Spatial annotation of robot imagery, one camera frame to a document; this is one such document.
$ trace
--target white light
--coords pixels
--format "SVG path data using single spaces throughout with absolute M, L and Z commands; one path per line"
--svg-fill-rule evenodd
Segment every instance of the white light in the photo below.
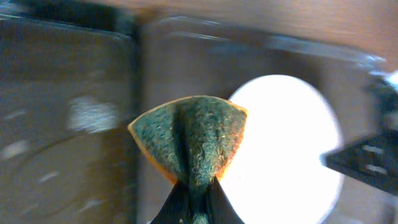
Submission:
M 245 224 L 321 223 L 343 181 L 319 160 L 342 144 L 326 99 L 298 78 L 269 75 L 230 100 L 248 110 L 244 140 L 221 180 L 236 213 Z

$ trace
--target wooden surface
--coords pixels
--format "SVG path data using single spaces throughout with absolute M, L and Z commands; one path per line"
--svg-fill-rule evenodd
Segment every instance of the wooden surface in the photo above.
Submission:
M 280 34 L 351 45 L 398 69 L 397 0 L 88 0 L 140 13 L 160 9 L 208 17 Z

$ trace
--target orange edge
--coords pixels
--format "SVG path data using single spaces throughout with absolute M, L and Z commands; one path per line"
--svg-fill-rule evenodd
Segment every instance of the orange edge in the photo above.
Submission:
M 137 143 L 137 145 L 138 145 L 138 148 L 139 148 L 140 151 L 143 153 L 143 155 L 146 157 L 146 159 L 147 159 L 157 170 L 159 170 L 160 173 L 162 173 L 163 176 L 164 176 L 167 180 L 169 180 L 172 184 L 177 183 L 177 181 L 178 181 L 178 180 L 177 180 L 177 177 L 176 177 L 175 175 L 171 174 L 171 173 L 170 173 L 169 171 L 167 171 L 166 169 L 164 169 L 164 167 L 162 167 L 162 166 L 155 160 L 155 158 L 154 158 L 153 156 L 151 156 L 151 155 L 148 153 L 148 151 L 146 150 L 146 148 L 144 147 L 144 145 L 141 143 L 141 141 L 140 141 L 139 138 L 137 137 L 136 132 L 132 129 L 132 126 L 134 125 L 134 123 L 135 123 L 137 120 L 139 120 L 139 119 L 140 119 L 141 117 L 143 117 L 145 114 L 151 113 L 151 112 L 153 112 L 153 111 L 155 111 L 155 110 L 157 110 L 157 109 L 159 109 L 159 108 L 161 108 L 161 107 L 163 107 L 163 106 L 167 106 L 167 105 L 169 105 L 169 104 L 176 103 L 176 102 L 182 101 L 182 100 L 187 100 L 187 99 L 194 98 L 194 97 L 212 97 L 212 98 L 216 98 L 216 99 L 219 99 L 219 100 L 223 100 L 223 101 L 226 101 L 227 103 L 231 104 L 232 106 L 236 107 L 237 109 L 243 111 L 244 113 L 246 113 L 246 117 L 247 117 L 247 115 L 248 115 L 247 109 L 245 109 L 245 108 L 243 108 L 243 107 L 241 107 L 241 106 L 238 106 L 238 105 L 236 105 L 236 104 L 230 102 L 229 100 L 225 100 L 225 99 L 222 99 L 222 98 L 219 98 L 219 97 L 216 97 L 216 96 L 198 95 L 198 96 L 187 96 L 187 97 L 179 98 L 179 99 L 170 101 L 170 102 L 168 102 L 168 103 L 164 103 L 164 104 L 161 104 L 161 105 L 159 105 L 159 106 L 156 106 L 155 108 L 153 108 L 153 109 L 151 109 L 151 110 L 149 110 L 149 111 L 146 111 L 145 113 L 143 113 L 143 114 L 141 114 L 140 116 L 138 116 L 138 118 L 136 118 L 134 121 L 132 121 L 132 122 L 127 126 L 127 129 L 128 129 L 129 132 L 131 133 L 132 137 L 134 138 L 134 140 L 136 141 L 136 143 Z M 231 156 L 231 159 L 229 160 L 229 162 L 228 162 L 222 169 L 220 169 L 220 170 L 217 172 L 216 176 L 217 176 L 217 179 L 218 179 L 218 180 L 221 180 L 221 179 L 223 178 L 223 175 L 224 175 L 225 172 L 228 170 L 228 167 L 229 167 L 229 165 L 231 164 L 231 161 L 233 160 L 233 157 L 234 157 L 235 153 L 236 153 L 236 151 L 235 151 L 234 154 Z

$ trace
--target fuzzy green fabric piece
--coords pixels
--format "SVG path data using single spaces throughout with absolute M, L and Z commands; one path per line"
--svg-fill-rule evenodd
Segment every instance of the fuzzy green fabric piece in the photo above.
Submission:
M 191 209 L 199 215 L 202 194 L 238 150 L 246 118 L 244 109 L 226 100 L 193 96 L 144 113 L 130 131 L 144 153 L 188 186 Z
M 207 215 L 204 213 L 196 213 L 192 218 L 193 224 L 209 224 Z

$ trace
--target black object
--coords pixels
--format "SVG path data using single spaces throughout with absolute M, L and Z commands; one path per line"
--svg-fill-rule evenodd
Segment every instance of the black object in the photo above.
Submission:
M 396 84 L 376 77 L 365 88 L 377 98 L 380 132 L 323 155 L 325 165 L 377 189 L 398 195 L 398 93 Z
M 215 177 L 208 187 L 203 203 L 209 224 L 230 223 L 244 224 L 229 203 L 220 183 Z M 190 221 L 188 187 L 182 183 L 175 184 L 152 224 L 188 224 Z

